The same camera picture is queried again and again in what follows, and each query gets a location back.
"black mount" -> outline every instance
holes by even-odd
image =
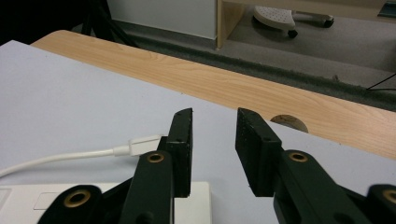
[[[134,178],[103,193],[79,185],[60,194],[38,224],[174,223],[174,198],[191,191],[192,109],[174,115],[156,151],[139,158]]]
[[[259,114],[238,109],[235,149],[256,197],[274,197],[279,223],[396,223],[395,186],[371,186],[363,197],[338,186],[311,155],[281,145]]]

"wooden table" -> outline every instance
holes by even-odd
[[[313,135],[396,160],[393,112],[67,31],[32,45],[265,119],[292,115]]]
[[[396,22],[396,19],[378,17],[387,0],[218,0],[217,47],[242,18],[246,5],[284,8],[295,11],[333,15],[369,21]]]

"round hole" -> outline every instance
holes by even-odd
[[[342,214],[342,213],[334,214],[334,219],[335,219],[335,221],[337,221],[338,223],[341,223],[341,224],[354,224],[355,223],[350,216],[348,216],[346,214]]]
[[[385,189],[382,194],[391,203],[396,203],[396,190],[395,189]]]
[[[69,208],[79,207],[91,198],[89,191],[85,189],[78,189],[64,199],[64,206]]]
[[[164,156],[163,154],[160,153],[155,153],[155,154],[151,154],[148,156],[148,161],[149,162],[160,162],[163,161]]]
[[[308,161],[308,158],[300,152],[293,152],[289,154],[289,157],[293,160],[293,161],[299,161],[299,162],[306,162]]]
[[[273,123],[277,123],[301,132],[308,133],[308,128],[305,126],[305,124],[301,120],[291,115],[277,115],[271,118],[271,121]]]

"chair wheel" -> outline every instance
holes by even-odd
[[[290,30],[290,31],[288,31],[288,36],[290,37],[290,38],[294,38],[294,37],[296,37],[297,36],[297,31],[295,31],[295,30]]]
[[[325,21],[324,23],[323,23],[323,27],[324,28],[330,28],[330,27],[332,27],[332,24],[334,23],[334,19],[332,19],[332,20],[330,20],[330,21]]]

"grommet hole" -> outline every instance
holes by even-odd
[[[160,153],[154,153],[148,156],[148,161],[149,162],[160,162],[163,161],[164,156],[163,154]]]
[[[391,203],[396,203],[396,190],[395,189],[385,189],[382,194]]]
[[[71,192],[64,199],[64,206],[69,208],[79,207],[91,198],[91,193],[85,189]]]
[[[303,154],[303,153],[299,153],[299,152],[293,152],[289,154],[289,157],[293,160],[293,161],[299,161],[299,162],[306,162],[308,161],[308,158]]]

